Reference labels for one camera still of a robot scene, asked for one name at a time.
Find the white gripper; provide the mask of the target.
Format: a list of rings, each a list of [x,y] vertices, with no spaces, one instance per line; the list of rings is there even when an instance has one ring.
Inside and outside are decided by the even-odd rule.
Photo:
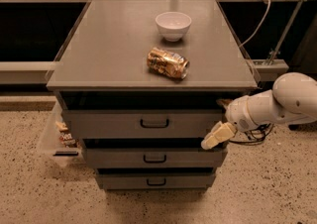
[[[217,100],[217,104],[226,109],[225,117],[228,122],[219,121],[205,136],[201,142],[201,147],[204,150],[210,150],[220,143],[230,140],[236,135],[237,130],[247,132],[255,130],[259,126],[250,115],[249,99],[250,97],[246,95],[233,101],[232,99]]]

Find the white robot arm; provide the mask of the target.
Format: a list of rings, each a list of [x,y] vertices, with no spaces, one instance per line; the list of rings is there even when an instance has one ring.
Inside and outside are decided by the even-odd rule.
[[[219,103],[226,109],[226,122],[219,121],[201,142],[210,150],[232,139],[238,132],[246,133],[266,124],[297,125],[317,120],[317,82],[299,72],[285,73],[267,90],[252,96]]]

